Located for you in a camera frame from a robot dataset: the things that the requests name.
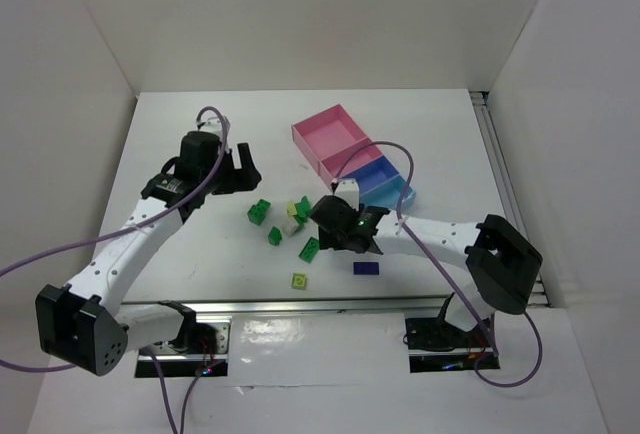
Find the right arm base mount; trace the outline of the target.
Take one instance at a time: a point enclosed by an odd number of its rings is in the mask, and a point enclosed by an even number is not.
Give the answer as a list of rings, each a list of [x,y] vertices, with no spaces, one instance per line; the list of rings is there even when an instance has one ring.
[[[480,327],[470,332],[436,318],[406,318],[403,344],[411,373],[497,370],[499,360]]]

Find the green lego plate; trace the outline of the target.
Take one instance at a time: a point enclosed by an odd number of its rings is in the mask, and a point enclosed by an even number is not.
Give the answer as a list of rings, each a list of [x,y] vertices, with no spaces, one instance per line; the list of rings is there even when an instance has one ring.
[[[298,257],[306,263],[311,263],[319,250],[319,240],[315,237],[310,237],[300,251]]]

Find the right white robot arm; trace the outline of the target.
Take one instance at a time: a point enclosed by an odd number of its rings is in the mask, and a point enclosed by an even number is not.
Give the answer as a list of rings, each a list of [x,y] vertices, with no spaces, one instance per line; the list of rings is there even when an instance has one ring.
[[[459,223],[401,216],[357,205],[354,183],[340,181],[311,208],[322,250],[420,256],[437,268],[448,264],[466,271],[470,281],[452,287],[441,315],[464,332],[497,312],[525,313],[543,258],[505,218],[489,214],[482,222]]]

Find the dark blue lego plate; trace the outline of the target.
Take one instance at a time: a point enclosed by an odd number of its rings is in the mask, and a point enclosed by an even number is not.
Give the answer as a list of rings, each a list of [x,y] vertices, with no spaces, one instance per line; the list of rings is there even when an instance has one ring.
[[[378,262],[354,262],[353,274],[359,276],[378,276],[380,274],[380,265]]]

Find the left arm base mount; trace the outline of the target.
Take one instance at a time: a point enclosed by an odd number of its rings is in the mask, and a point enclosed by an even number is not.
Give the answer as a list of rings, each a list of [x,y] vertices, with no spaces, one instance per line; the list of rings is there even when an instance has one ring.
[[[208,325],[209,328],[204,336],[190,347],[175,348],[167,341],[157,342],[148,347],[166,378],[228,376],[231,320],[213,317],[203,318],[200,323]]]

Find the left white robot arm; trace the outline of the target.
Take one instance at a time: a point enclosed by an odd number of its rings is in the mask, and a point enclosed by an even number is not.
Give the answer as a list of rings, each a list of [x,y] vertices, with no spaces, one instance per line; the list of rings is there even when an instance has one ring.
[[[205,201],[215,195],[254,190],[262,177],[250,148],[228,145],[230,123],[205,107],[196,128],[181,140],[180,152],[141,192],[124,235],[109,243],[61,287],[46,285],[35,300],[41,349],[96,376],[111,372],[125,353],[155,343],[179,352],[212,350],[216,334],[194,310],[159,301],[128,313],[128,291],[159,251]]]

